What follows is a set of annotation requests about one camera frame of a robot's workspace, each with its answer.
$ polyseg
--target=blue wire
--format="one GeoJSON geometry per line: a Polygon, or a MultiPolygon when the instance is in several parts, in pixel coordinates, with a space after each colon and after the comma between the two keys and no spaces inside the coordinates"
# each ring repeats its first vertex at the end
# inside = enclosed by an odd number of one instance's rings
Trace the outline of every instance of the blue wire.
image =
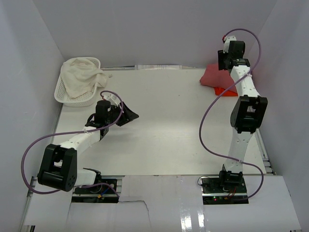
{"type": "Polygon", "coordinates": [[[103,196],[110,188],[107,188],[104,192],[101,193],[101,196],[103,196]]]}

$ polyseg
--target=laundry basket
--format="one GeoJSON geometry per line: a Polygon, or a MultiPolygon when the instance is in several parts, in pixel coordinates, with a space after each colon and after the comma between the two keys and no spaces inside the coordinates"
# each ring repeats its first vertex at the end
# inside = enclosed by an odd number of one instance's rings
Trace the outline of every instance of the laundry basket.
{"type": "MultiPolygon", "coordinates": [[[[94,63],[97,68],[100,68],[101,63],[97,58],[94,58],[94,57],[85,57],[85,58],[90,60],[92,63],[94,63]]],[[[63,103],[67,106],[72,106],[72,107],[88,106],[88,105],[93,104],[96,101],[97,87],[98,87],[98,84],[95,83],[95,86],[93,87],[91,91],[86,92],[77,98],[71,98],[68,95],[66,88],[64,87],[61,76],[59,76],[56,89],[55,89],[55,93],[54,93],[54,97],[57,102],[63,103]]]]}

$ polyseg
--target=white basket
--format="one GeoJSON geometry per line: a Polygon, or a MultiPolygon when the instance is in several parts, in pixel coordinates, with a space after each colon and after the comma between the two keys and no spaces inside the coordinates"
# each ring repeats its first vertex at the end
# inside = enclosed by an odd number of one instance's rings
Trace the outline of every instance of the white basket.
{"type": "MultiPolygon", "coordinates": [[[[98,69],[100,68],[101,63],[97,58],[93,58],[93,57],[85,57],[85,58],[90,60],[92,63],[94,63],[98,69]]],[[[59,76],[56,89],[55,89],[55,93],[54,93],[54,97],[57,102],[63,103],[67,106],[72,106],[72,107],[89,106],[96,101],[97,87],[98,87],[98,84],[95,83],[95,86],[93,87],[91,91],[86,92],[77,98],[71,98],[68,95],[66,88],[64,87],[61,76],[59,76]]]]}

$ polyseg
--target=wall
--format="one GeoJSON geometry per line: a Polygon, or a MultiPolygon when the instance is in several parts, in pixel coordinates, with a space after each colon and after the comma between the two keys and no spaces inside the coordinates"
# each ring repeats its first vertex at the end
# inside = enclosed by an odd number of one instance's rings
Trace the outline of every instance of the wall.
{"type": "MultiPolygon", "coordinates": [[[[0,31],[0,231],[15,232],[28,192],[21,157],[55,126],[59,104],[53,92],[63,57],[32,0],[0,0],[0,31]]],[[[29,153],[29,180],[38,172],[47,142],[29,153]]]]}
{"type": "MultiPolygon", "coordinates": [[[[259,32],[276,0],[34,0],[64,59],[95,56],[104,67],[217,60],[224,33],[259,32]]],[[[242,33],[247,48],[254,40],[242,33]]]]}
{"type": "MultiPolygon", "coordinates": [[[[261,133],[270,162],[284,177],[302,227],[309,232],[309,2],[280,0],[259,34],[262,58],[254,81],[269,104],[261,133]]],[[[257,46],[250,51],[253,60],[257,46]]]]}

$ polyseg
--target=pink cloth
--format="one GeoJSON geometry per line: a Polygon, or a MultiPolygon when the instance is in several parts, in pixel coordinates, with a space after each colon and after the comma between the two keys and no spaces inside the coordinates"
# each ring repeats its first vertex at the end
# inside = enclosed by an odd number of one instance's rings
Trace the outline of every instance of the pink cloth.
{"type": "MultiPolygon", "coordinates": [[[[199,81],[201,85],[210,87],[220,87],[227,89],[234,81],[227,70],[218,70],[218,64],[209,64],[205,73],[199,81]]],[[[230,91],[237,93],[236,87],[232,87],[230,91]]]]}

